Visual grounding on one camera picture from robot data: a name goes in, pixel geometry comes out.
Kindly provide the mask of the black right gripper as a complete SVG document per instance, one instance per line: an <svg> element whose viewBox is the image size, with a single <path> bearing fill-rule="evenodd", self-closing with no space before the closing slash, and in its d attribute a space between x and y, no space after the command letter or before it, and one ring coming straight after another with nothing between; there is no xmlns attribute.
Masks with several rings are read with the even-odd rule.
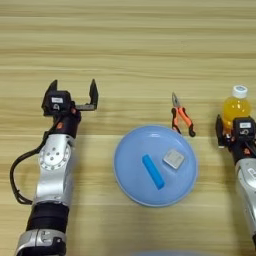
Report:
<svg viewBox="0 0 256 256"><path fill-rule="evenodd" d="M220 115L217 115L215 132L219 148L228 148L234 163L246 158L256 159L256 139L238 140L224 131L224 124Z"/></svg>

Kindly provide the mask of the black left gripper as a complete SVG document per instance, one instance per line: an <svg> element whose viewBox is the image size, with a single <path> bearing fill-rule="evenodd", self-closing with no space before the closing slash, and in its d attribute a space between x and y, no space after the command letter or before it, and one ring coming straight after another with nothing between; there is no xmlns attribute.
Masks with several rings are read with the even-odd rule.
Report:
<svg viewBox="0 0 256 256"><path fill-rule="evenodd" d="M53 125L49 129L49 134L66 134L71 136L72 138L76 138L77 135L77 129L78 125L81 121L81 113L79 111L95 111L98 107L98 89L96 85L96 81L92 80L90 85L90 102L83 104L83 105L77 105L75 113L73 112L64 112L64 113L54 113L49 114L48 110L48 98L49 93L52 91L57 91L57 80L54 80L48 87L48 89L45 92L41 108L44 112L44 115L47 115L47 117L53 118Z"/></svg>

